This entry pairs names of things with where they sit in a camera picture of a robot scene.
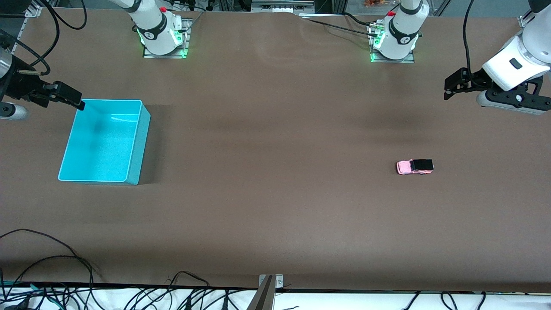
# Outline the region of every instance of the brown table surface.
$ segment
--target brown table surface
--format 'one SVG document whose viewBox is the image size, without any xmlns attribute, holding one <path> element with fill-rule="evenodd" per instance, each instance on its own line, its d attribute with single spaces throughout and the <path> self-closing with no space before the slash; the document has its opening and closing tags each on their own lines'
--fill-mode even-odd
<svg viewBox="0 0 551 310">
<path fill-rule="evenodd" d="M 307 288 L 551 291 L 551 113 L 481 108 L 475 93 L 444 101 L 444 79 L 465 64 L 461 24 L 429 18 L 416 63 L 396 65 L 370 63 L 361 35 L 292 14 L 206 13 L 188 59 L 146 60 L 126 12 L 90 10 L 84 30 L 62 25 L 44 79 L 144 102 L 141 184 L 58 181 L 75 110 L 24 103 L 30 119 L 0 122 L 1 230 L 53 234 L 98 267 L 97 282 L 189 270 L 212 285 L 279 273 Z M 473 18 L 473 69 L 517 31 Z M 22 40 L 41 52 L 54 33 L 43 12 Z M 410 158 L 436 169 L 397 175 Z M 65 253 L 28 233 L 0 244 L 8 279 Z M 70 261 L 24 279 L 87 281 Z"/>
</svg>

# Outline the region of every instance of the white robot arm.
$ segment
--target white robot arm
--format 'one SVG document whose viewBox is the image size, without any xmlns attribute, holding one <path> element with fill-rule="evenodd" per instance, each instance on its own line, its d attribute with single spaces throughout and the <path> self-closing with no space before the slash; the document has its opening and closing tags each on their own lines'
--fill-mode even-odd
<svg viewBox="0 0 551 310">
<path fill-rule="evenodd" d="M 387 15 L 377 23 L 383 24 L 385 32 L 373 48 L 392 60 L 403 59 L 415 48 L 419 29 L 429 15 L 426 0 L 401 0 L 396 15 Z"/>
<path fill-rule="evenodd" d="M 110 0 L 130 14 L 143 45 L 155 55 L 166 55 L 182 45 L 182 18 L 161 9 L 155 0 Z"/>
<path fill-rule="evenodd" d="M 551 70 L 551 0 L 528 0 L 531 19 L 501 50 L 469 76 L 461 68 L 445 81 L 444 99 L 456 93 L 481 91 L 481 106 L 542 114 L 551 110 L 551 98 L 539 95 L 543 76 Z M 528 85 L 535 86 L 532 93 Z"/>
</svg>

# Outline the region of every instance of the connector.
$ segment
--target connector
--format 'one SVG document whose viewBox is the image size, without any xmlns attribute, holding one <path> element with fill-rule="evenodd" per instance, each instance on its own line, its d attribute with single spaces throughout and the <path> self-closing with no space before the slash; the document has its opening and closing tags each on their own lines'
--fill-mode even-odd
<svg viewBox="0 0 551 310">
<path fill-rule="evenodd" d="M 192 291 L 191 291 L 191 294 L 190 294 L 190 295 L 188 296 L 188 298 L 187 298 L 186 306 L 184 307 L 183 310 L 191 310 L 191 301 L 192 301 L 191 299 L 193 299 L 192 296 L 193 296 L 193 293 L 195 293 L 195 291 L 196 291 L 196 290 L 192 290 Z"/>
<path fill-rule="evenodd" d="M 226 295 L 224 296 L 224 302 L 222 303 L 222 310 L 228 310 L 228 301 L 230 300 L 229 290 L 226 290 Z"/>
</svg>

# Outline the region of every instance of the pink toy car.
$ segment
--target pink toy car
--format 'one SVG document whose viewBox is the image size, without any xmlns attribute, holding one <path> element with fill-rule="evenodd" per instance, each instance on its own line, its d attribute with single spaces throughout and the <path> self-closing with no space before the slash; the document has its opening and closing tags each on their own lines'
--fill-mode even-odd
<svg viewBox="0 0 551 310">
<path fill-rule="evenodd" d="M 398 174 L 429 174 L 434 170 L 432 159 L 410 159 L 396 163 Z"/>
</svg>

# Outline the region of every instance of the blue plastic bin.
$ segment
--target blue plastic bin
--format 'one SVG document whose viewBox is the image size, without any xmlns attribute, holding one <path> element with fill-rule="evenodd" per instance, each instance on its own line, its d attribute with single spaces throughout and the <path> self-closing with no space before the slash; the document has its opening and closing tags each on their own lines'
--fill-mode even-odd
<svg viewBox="0 0 551 310">
<path fill-rule="evenodd" d="M 149 130 L 141 100 L 83 99 L 58 179 L 101 185 L 137 185 Z"/>
</svg>

